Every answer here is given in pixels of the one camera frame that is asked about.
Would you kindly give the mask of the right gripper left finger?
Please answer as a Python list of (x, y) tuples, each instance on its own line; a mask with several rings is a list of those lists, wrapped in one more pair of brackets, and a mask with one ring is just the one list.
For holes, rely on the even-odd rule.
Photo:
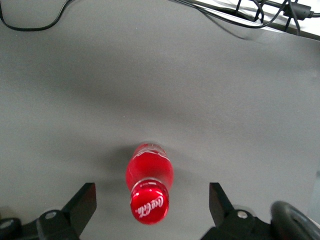
[(85, 183), (61, 210), (36, 220), (40, 240), (78, 240), (97, 208), (96, 185)]

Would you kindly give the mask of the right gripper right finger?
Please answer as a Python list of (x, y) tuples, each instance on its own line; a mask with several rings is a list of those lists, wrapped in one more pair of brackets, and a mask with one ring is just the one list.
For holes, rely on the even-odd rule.
[(214, 226), (203, 240), (271, 240), (270, 224), (244, 209), (236, 209), (218, 182), (209, 184), (209, 211)]

